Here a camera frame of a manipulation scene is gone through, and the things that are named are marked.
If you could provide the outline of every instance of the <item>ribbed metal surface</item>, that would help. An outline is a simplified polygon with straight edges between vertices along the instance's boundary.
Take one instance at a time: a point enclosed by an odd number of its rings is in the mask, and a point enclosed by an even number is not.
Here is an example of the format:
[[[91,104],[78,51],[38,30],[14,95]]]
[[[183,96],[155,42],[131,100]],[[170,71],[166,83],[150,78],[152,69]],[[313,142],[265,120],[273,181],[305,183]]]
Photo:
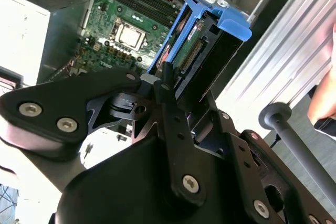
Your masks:
[[[289,0],[216,100],[238,130],[267,131],[259,112],[281,101],[295,106],[331,67],[336,0]]]

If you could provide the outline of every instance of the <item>black lever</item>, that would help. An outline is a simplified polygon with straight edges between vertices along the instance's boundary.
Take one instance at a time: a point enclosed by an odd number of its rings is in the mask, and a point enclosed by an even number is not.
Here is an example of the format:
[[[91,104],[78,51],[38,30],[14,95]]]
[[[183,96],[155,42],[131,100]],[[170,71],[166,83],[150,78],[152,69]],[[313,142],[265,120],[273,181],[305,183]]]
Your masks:
[[[287,104],[274,103],[266,106],[259,115],[260,125],[274,129],[323,193],[336,206],[336,183],[312,154],[298,134],[288,124],[291,109]]]

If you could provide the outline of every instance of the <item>blue clip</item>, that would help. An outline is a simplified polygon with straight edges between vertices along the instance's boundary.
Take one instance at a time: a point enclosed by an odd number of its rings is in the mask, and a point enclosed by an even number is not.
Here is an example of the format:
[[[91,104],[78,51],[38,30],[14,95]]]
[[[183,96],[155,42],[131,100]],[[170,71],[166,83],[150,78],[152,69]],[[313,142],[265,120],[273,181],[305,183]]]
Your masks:
[[[176,40],[172,49],[170,50],[169,55],[165,60],[167,62],[173,62],[178,50],[183,45],[183,42],[186,40],[195,22],[198,19],[200,19],[205,12],[210,12],[215,16],[217,16],[218,17],[217,27],[231,34],[232,36],[235,36],[236,38],[242,41],[247,41],[252,36],[252,32],[249,29],[250,23],[246,21],[245,16],[237,9],[231,6],[220,7],[217,5],[212,5],[206,2],[205,0],[186,0],[172,28],[169,31],[163,43],[163,46],[156,54],[155,60],[152,62],[150,68],[148,69],[148,73],[153,69],[156,62],[159,60],[163,49],[165,48],[170,36],[175,30],[175,27],[178,25],[179,20],[181,19],[181,16],[187,7],[191,9],[192,13],[188,21],[185,23],[178,39]]]

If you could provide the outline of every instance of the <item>motherboard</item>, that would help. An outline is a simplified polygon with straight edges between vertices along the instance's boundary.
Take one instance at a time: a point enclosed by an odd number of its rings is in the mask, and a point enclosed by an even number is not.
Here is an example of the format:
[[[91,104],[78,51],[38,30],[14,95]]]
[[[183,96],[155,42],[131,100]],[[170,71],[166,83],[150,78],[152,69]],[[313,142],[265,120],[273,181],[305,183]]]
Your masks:
[[[114,67],[146,72],[179,10],[171,0],[92,0],[70,75]]]

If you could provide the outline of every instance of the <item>human hand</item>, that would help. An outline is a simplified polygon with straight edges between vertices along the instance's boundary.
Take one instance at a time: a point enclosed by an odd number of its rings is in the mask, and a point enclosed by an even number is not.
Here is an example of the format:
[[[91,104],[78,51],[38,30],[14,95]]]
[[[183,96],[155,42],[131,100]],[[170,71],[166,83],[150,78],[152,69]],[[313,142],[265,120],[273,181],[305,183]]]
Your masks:
[[[316,88],[308,110],[308,118],[314,125],[318,120],[336,116],[336,23],[333,26],[331,70]]]

